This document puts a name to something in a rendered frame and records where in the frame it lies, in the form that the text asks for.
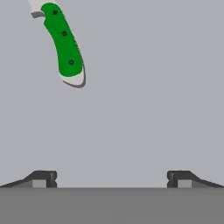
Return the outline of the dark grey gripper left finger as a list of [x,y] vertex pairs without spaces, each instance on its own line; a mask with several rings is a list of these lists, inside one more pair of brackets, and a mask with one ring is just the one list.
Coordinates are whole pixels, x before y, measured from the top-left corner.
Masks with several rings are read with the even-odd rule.
[[33,171],[27,177],[0,185],[0,188],[6,187],[23,187],[23,188],[56,188],[57,187],[56,171]]

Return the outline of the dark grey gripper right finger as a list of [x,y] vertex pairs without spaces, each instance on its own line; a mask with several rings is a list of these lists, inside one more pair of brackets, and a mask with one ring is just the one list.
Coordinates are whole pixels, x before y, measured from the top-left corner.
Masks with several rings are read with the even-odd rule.
[[201,179],[191,171],[168,171],[167,179],[168,188],[224,188],[224,185]]

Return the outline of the grey drawer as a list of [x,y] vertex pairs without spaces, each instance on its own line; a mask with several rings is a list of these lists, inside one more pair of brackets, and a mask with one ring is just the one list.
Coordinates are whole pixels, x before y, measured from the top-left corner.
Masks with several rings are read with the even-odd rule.
[[0,0],[0,185],[224,185],[224,0],[58,0],[86,68],[65,84],[28,0]]

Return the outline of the green-handled knife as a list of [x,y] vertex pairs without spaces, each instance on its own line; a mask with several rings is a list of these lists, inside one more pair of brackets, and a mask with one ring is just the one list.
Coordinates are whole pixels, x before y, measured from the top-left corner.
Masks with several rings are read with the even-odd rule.
[[86,71],[81,50],[57,0],[28,0],[33,18],[45,19],[58,57],[59,76],[67,85],[83,88]]

